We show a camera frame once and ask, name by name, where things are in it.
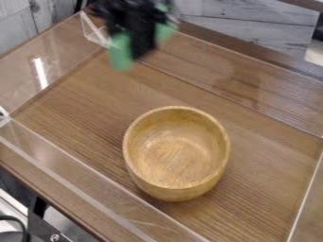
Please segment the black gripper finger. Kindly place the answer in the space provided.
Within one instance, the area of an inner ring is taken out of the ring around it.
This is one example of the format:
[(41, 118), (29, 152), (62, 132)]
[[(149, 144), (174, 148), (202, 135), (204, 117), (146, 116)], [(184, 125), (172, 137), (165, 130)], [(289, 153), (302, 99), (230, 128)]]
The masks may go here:
[(129, 30), (129, 50), (131, 59), (139, 60), (156, 48), (154, 27)]

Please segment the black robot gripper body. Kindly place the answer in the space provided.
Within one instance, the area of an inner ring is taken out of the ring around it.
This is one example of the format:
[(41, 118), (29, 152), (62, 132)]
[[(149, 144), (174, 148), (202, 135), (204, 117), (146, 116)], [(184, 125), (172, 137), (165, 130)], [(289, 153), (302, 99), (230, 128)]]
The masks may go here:
[(176, 32), (173, 0), (95, 0), (90, 14), (102, 19), (109, 40), (133, 35), (161, 42)]

